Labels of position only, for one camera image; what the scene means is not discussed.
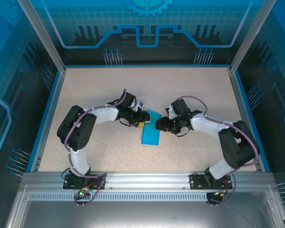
white robotic arm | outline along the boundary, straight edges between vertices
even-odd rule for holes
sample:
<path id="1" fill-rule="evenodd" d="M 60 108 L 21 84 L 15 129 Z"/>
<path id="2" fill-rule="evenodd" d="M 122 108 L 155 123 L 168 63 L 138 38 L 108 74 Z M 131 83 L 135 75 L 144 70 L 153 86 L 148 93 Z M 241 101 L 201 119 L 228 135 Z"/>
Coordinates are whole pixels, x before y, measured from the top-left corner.
<path id="1" fill-rule="evenodd" d="M 223 158 L 205 170 L 205 180 L 209 186 L 256 156 L 252 145 L 243 135 L 235 131 L 233 126 L 250 139 L 259 153 L 257 143 L 243 121 L 236 123 L 219 121 L 207 117 L 201 111 L 192 112 L 183 99 L 169 105 L 166 112 L 168 116 L 156 122 L 156 129 L 177 135 L 183 127 L 187 127 L 188 130 L 201 131 L 220 140 Z"/>
<path id="2" fill-rule="evenodd" d="M 91 109 L 91 111 L 80 120 L 80 123 L 78 123 L 69 136 L 67 145 L 70 147 L 70 155 L 73 163 L 70 170 L 74 175 L 80 177 L 77 172 L 82 175 L 88 175 L 90 173 L 85 146 L 90 139 L 95 125 L 123 118 L 129 122 L 129 126 L 142 127 L 144 123 L 150 121 L 150 115 L 142 110 L 142 102 L 137 102 L 134 95 L 126 92 L 125 99 L 119 105 L 112 106 L 115 102 L 118 103 L 119 100 L 117 99 L 100 108 Z M 76 105 L 70 109 L 57 131 L 57 135 L 62 143 L 65 142 L 67 135 L 79 116 L 88 110 L 90 109 L 83 109 Z"/>

speckled tabletop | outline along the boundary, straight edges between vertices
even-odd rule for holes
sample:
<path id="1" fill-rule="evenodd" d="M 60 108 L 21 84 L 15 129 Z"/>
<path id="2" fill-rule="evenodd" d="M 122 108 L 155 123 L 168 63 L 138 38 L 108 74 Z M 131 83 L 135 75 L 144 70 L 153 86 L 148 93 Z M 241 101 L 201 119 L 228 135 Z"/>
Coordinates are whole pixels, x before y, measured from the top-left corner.
<path id="1" fill-rule="evenodd" d="M 68 69 L 55 110 L 39 171 L 69 167 L 67 151 L 56 135 L 73 105 L 89 108 L 119 98 L 123 88 L 144 105 L 166 116 L 165 108 L 182 95 L 193 95 L 208 105 L 208 116 L 235 122 L 238 106 L 226 68 L 84 68 Z M 191 110 L 204 108 L 186 99 Z M 118 121 L 97 125 L 88 145 L 92 171 L 203 171 L 222 158 L 219 140 L 202 132 L 185 137 L 161 132 L 159 146 L 141 144 L 142 128 Z M 243 170 L 256 170 L 254 166 Z"/>

circuit pattern graphic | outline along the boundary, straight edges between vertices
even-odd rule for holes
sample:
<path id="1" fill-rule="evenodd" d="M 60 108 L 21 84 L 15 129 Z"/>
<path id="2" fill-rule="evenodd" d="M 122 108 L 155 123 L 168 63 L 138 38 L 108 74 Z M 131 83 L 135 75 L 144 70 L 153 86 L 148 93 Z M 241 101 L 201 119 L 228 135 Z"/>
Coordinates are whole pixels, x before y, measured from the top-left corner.
<path id="1" fill-rule="evenodd" d="M 162 13 L 162 10 L 166 10 L 168 5 L 172 4 L 172 0 L 124 0 L 124 2 L 128 10 L 146 17 L 150 15 L 155 17 L 157 13 Z"/>
<path id="2" fill-rule="evenodd" d="M 17 0 L 0 0 L 0 13 L 9 24 L 13 24 L 19 14 Z"/>

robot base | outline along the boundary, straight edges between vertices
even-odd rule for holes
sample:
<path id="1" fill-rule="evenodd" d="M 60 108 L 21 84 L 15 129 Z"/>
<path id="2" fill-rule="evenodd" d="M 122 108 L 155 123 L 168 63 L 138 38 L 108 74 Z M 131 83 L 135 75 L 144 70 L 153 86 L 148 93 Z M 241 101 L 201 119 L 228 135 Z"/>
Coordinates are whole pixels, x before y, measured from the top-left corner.
<path id="1" fill-rule="evenodd" d="M 98 177 L 98 178 L 78 177 L 70 171 L 69 174 L 67 174 L 65 176 L 65 181 L 63 183 L 63 189 L 80 190 L 84 187 L 89 186 L 90 190 L 96 190 L 96 189 L 98 189 L 102 180 L 103 180 L 102 177 Z M 100 189 L 101 190 L 105 189 L 105 184 L 103 184 Z"/>
<path id="2" fill-rule="evenodd" d="M 228 189 L 232 189 L 232 183 L 230 176 L 223 176 L 221 179 L 216 180 L 212 183 L 211 186 L 208 185 L 207 181 L 205 180 L 204 174 L 197 174 L 194 173 L 189 175 L 189 182 L 190 182 L 190 189 L 191 190 L 225 190 L 226 185 L 223 181 L 227 181 Z"/>

purple cable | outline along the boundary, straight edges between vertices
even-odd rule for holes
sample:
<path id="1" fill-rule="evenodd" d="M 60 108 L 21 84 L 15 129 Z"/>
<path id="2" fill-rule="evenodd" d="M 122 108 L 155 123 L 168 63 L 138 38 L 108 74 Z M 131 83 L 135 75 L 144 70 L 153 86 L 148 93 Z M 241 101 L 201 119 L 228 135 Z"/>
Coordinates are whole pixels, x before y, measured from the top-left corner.
<path id="1" fill-rule="evenodd" d="M 232 125 L 232 124 L 229 124 L 229 123 L 226 123 L 226 122 L 222 122 L 222 121 L 219 121 L 219 120 L 214 120 L 214 119 L 211 119 L 207 116 L 205 116 L 205 119 L 206 120 L 209 120 L 209 121 L 212 121 L 214 123 L 217 123 L 217 124 L 223 124 L 223 125 L 227 125 L 228 127 L 231 127 L 233 128 L 234 130 L 236 130 L 237 132 L 239 132 L 242 136 L 244 136 L 244 138 L 249 142 L 249 144 L 252 146 L 253 148 L 253 151 L 255 152 L 255 157 L 253 159 L 253 162 L 251 163 L 248 163 L 248 164 L 244 164 L 242 165 L 242 167 L 245 167 L 245 166 L 250 166 L 250 165 L 253 165 L 255 163 L 257 163 L 257 160 L 258 160 L 258 152 L 257 152 L 257 147 L 255 146 L 255 144 L 252 142 L 252 140 L 243 132 L 241 131 L 239 128 L 237 128 L 236 126 Z"/>
<path id="2" fill-rule="evenodd" d="M 90 203 L 96 198 L 96 196 L 97 196 L 97 194 L 98 194 L 98 192 L 99 192 L 101 186 L 105 183 L 105 178 L 106 178 L 106 176 L 103 177 L 103 180 L 101 181 L 101 183 L 100 183 L 100 185 L 99 185 L 97 191 L 95 192 L 94 196 L 93 196 L 87 203 L 83 203 L 82 206 L 85 206 L 85 205 L 90 204 Z M 77 195 L 75 196 L 75 198 L 74 198 L 74 203 L 76 203 L 76 204 L 78 204 L 77 197 L 78 197 L 78 194 L 77 194 Z"/>
<path id="3" fill-rule="evenodd" d="M 220 205 L 218 200 L 215 199 L 211 199 L 211 201 L 218 203 L 218 205 Z M 238 214 L 240 214 L 252 227 L 257 227 L 255 224 L 253 224 L 253 222 L 251 222 L 242 212 L 240 212 L 238 209 L 236 209 L 235 207 L 225 204 L 225 206 L 231 208 L 232 210 L 235 210 Z"/>
<path id="4" fill-rule="evenodd" d="M 213 199 L 213 200 L 210 199 L 210 201 L 216 202 L 217 205 L 225 205 L 225 206 L 227 206 L 227 207 L 229 207 L 229 208 L 235 210 L 235 211 L 236 211 L 238 214 L 240 214 L 248 223 L 250 223 L 253 227 L 256 227 L 244 214 L 242 214 L 242 212 L 240 212 L 240 211 L 237 210 L 236 208 L 234 208 L 234 207 L 232 207 L 232 206 L 230 206 L 230 205 L 227 204 L 227 203 L 231 200 L 231 198 L 234 196 L 234 194 L 235 194 L 235 192 L 236 192 L 236 189 L 237 189 L 237 179 L 236 179 L 236 177 L 235 177 L 235 175 L 234 175 L 233 173 L 232 173 L 231 175 L 232 175 L 232 177 L 233 177 L 234 186 L 233 186 L 233 191 L 232 191 L 231 195 L 228 197 L 228 199 L 225 200 L 224 202 L 220 202 L 220 201 L 218 201 L 218 200 L 216 200 L 216 199 Z"/>
<path id="5" fill-rule="evenodd" d="M 70 138 L 70 136 L 71 136 L 71 134 L 73 133 L 73 131 L 74 131 L 74 129 L 76 128 L 76 126 L 79 124 L 79 122 L 82 120 L 82 118 L 83 118 L 85 115 L 87 115 L 89 112 L 91 112 L 91 111 L 93 111 L 93 110 L 95 110 L 95 109 L 99 109 L 99 108 L 110 108 L 110 107 L 114 107 L 114 106 L 120 105 L 120 104 L 124 101 L 126 95 L 127 95 L 127 90 L 126 90 L 126 89 L 123 89 L 123 97 L 122 97 L 122 99 L 121 99 L 119 102 L 117 102 L 116 104 L 98 106 L 98 107 L 95 107 L 95 108 L 91 108 L 91 109 L 85 111 L 84 113 L 82 113 L 82 114 L 79 116 L 79 118 L 77 119 L 77 121 L 74 123 L 74 125 L 72 126 L 71 130 L 70 130 L 69 133 L 67 134 L 67 137 L 66 137 L 66 139 L 65 139 L 65 141 L 64 141 L 64 146 L 65 146 L 66 150 L 68 151 L 68 160 L 69 160 L 69 162 L 70 162 L 71 167 L 72 167 L 73 170 L 75 171 L 75 173 L 77 173 L 79 176 L 84 177 L 84 178 L 98 178 L 98 177 L 103 177 L 103 180 L 102 180 L 101 184 L 99 185 L 99 187 L 98 187 L 98 189 L 97 189 L 95 195 L 94 195 L 94 196 L 91 198 L 91 200 L 89 200 L 85 205 L 90 204 L 90 203 L 95 199 L 95 197 L 96 197 L 97 193 L 99 192 L 101 186 L 104 184 L 105 179 L 106 179 L 108 173 L 103 173 L 103 174 L 99 174 L 99 175 L 95 175 L 95 176 L 87 176 L 87 175 L 81 174 L 81 173 L 74 167 L 74 164 L 73 164 L 73 161 L 72 161 L 72 157 L 71 157 L 71 149 L 67 146 L 67 141 L 68 141 L 68 139 Z"/>
<path id="6" fill-rule="evenodd" d="M 198 100 L 199 102 L 201 102 L 201 103 L 204 105 L 204 107 L 205 107 L 204 115 L 206 115 L 206 113 L 207 113 L 207 111 L 208 111 L 207 105 L 205 104 L 205 102 L 203 102 L 202 100 L 200 100 L 199 98 L 197 98 L 197 97 L 195 97 L 195 96 L 190 96 L 190 95 L 181 96 L 181 97 L 177 98 L 174 102 L 176 102 L 176 101 L 178 101 L 178 100 L 180 100 L 180 99 L 182 99 L 182 98 L 186 98 L 186 97 L 187 97 L 187 98 L 193 98 L 193 99 Z"/>
<path id="7" fill-rule="evenodd" d="M 226 122 L 222 122 L 222 121 L 219 121 L 219 120 L 214 120 L 214 119 L 211 119 L 211 118 L 207 117 L 207 116 L 206 116 L 206 113 L 207 113 L 207 111 L 208 111 L 208 107 L 207 107 L 207 105 L 206 105 L 202 100 L 200 100 L 200 99 L 197 98 L 197 97 L 190 96 L 190 95 L 186 95 L 186 96 L 181 96 L 181 97 L 177 98 L 175 101 L 178 101 L 178 100 L 180 100 L 180 99 L 182 99 L 182 98 L 185 98 L 185 97 L 193 98 L 193 99 L 195 99 L 195 100 L 198 100 L 199 102 L 201 102 L 201 103 L 204 105 L 204 107 L 205 107 L 205 112 L 204 112 L 204 117 L 205 117 L 205 119 L 207 119 L 207 120 L 209 120 L 209 121 L 211 121 L 211 122 L 217 123 L 217 124 L 223 124 L 223 125 L 227 125 L 228 127 L 233 128 L 234 130 L 236 130 L 237 132 L 239 132 L 239 133 L 249 142 L 249 144 L 250 144 L 250 145 L 252 146 L 252 148 L 253 148 L 253 151 L 254 151 L 254 153 L 255 153 L 255 157 L 254 157 L 254 159 L 253 159 L 253 162 L 248 163 L 248 164 L 244 164 L 244 165 L 242 165 L 242 167 L 250 166 L 250 165 L 253 165 L 253 164 L 256 164 L 256 163 L 257 163 L 257 160 L 258 160 L 257 147 L 255 146 L 255 144 L 252 142 L 252 140 L 251 140 L 243 131 L 241 131 L 241 130 L 240 130 L 239 128 L 237 128 L 236 126 L 233 126 L 232 124 L 229 124 L 229 123 L 226 123 Z"/>

